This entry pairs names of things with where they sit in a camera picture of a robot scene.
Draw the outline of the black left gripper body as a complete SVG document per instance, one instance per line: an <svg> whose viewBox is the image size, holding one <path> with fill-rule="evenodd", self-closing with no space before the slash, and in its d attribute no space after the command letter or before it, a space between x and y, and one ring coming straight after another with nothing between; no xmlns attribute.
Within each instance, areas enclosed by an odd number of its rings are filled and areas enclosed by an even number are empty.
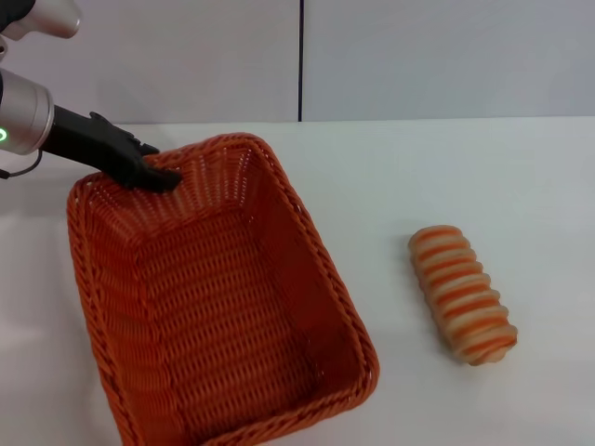
<svg viewBox="0 0 595 446"><path fill-rule="evenodd" d="M140 146L132 134L98 113L85 117L55 106L42 150L94 167L124 187L134 187L142 174Z"/></svg>

